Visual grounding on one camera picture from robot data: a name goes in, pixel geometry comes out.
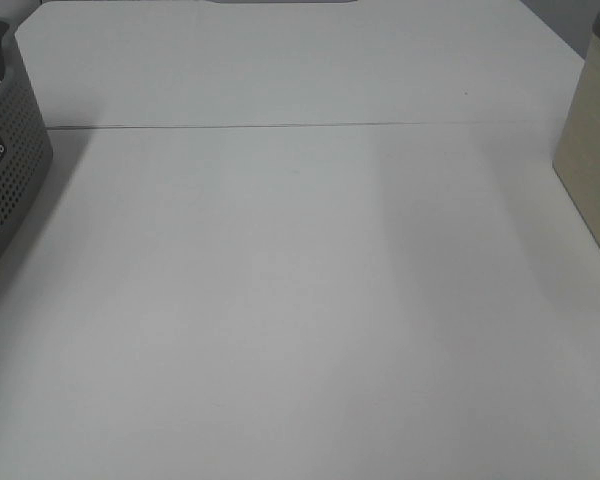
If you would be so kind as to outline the grey perforated plastic basket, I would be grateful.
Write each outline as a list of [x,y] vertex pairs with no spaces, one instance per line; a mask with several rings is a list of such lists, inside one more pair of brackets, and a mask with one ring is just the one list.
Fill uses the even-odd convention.
[[16,30],[0,18],[0,258],[31,209],[53,159]]

